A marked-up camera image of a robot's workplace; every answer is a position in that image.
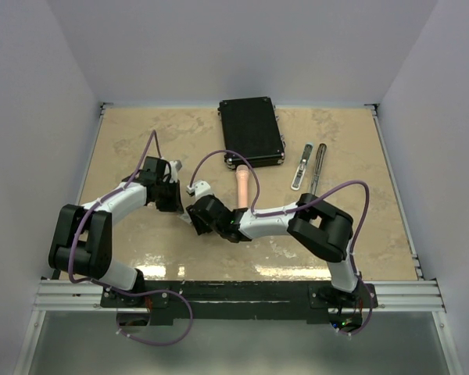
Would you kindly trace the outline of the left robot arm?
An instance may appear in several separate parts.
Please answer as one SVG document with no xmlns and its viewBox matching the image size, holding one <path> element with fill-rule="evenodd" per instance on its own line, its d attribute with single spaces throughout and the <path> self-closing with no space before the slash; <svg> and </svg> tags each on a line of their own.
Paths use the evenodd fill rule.
<svg viewBox="0 0 469 375">
<path fill-rule="evenodd" d="M 83 205 L 63 206 L 48 255 L 50 267 L 112 288 L 129 306 L 142 304 L 143 273 L 113 258 L 113 226 L 149 203 L 160 212 L 183 213 L 180 170 L 179 160 L 147 156 L 143 167 L 110 193 Z"/>
</svg>

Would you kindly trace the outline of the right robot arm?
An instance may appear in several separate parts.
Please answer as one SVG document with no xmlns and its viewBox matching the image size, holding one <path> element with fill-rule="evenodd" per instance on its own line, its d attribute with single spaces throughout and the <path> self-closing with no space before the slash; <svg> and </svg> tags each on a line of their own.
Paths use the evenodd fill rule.
<svg viewBox="0 0 469 375">
<path fill-rule="evenodd" d="M 215 232 L 232 243 L 291 236 L 327 263 L 338 305 L 349 307 L 360 298 L 349 255 L 353 218 L 332 204 L 305 193 L 297 202 L 274 209 L 230 210 L 214 195 L 205 195 L 186 211 L 197 234 Z"/>
</svg>

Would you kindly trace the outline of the grey stapler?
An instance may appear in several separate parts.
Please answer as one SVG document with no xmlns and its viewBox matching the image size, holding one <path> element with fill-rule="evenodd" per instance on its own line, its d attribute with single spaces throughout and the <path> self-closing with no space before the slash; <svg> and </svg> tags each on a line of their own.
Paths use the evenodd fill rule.
<svg viewBox="0 0 469 375">
<path fill-rule="evenodd" d="M 310 184 L 309 193 L 315 195 L 317 193 L 317 185 L 320 179 L 321 170 L 323 169 L 324 157 L 327 151 L 327 145 L 325 143 L 320 143 L 317 149 L 317 154 L 315 158 L 315 164 L 313 168 L 313 174 Z"/>
</svg>

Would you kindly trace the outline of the small white card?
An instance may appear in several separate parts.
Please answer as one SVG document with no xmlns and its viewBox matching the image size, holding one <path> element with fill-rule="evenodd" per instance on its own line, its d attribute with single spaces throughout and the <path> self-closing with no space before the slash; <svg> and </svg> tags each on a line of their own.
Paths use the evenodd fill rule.
<svg viewBox="0 0 469 375">
<path fill-rule="evenodd" d="M 179 217 L 186 223 L 189 223 L 189 224 L 192 223 L 190 216 L 186 212 L 179 215 Z"/>
</svg>

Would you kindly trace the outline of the light blue stapler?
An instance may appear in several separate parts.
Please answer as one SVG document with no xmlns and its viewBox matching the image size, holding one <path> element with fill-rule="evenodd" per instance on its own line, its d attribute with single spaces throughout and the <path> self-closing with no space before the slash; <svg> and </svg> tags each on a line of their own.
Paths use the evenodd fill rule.
<svg viewBox="0 0 469 375">
<path fill-rule="evenodd" d="M 302 156 L 299 160 L 299 165 L 292 179 L 291 189 L 293 191 L 298 191 L 302 186 L 302 182 L 306 173 L 306 168 L 310 160 L 310 156 L 312 155 L 312 152 L 313 152 L 313 143 L 310 143 L 310 142 L 306 143 L 303 148 Z"/>
</svg>

